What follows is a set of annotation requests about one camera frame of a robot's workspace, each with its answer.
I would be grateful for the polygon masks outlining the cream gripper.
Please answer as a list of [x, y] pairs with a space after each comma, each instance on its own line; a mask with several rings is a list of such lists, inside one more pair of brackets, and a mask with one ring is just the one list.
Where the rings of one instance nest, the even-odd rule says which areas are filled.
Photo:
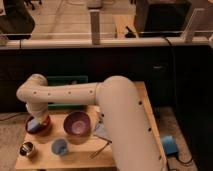
[[42, 108], [42, 109], [32, 109], [31, 115], [39, 122], [43, 123], [46, 118], [48, 117], [48, 109]]

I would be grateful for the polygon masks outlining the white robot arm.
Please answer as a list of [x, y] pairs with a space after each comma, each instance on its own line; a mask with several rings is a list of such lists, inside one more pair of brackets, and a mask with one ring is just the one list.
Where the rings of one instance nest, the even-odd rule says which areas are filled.
[[40, 123], [48, 116], [50, 102], [98, 106], [119, 171], [165, 171], [142, 99], [128, 78], [111, 76], [101, 83], [49, 86], [43, 75], [33, 74], [16, 96]]

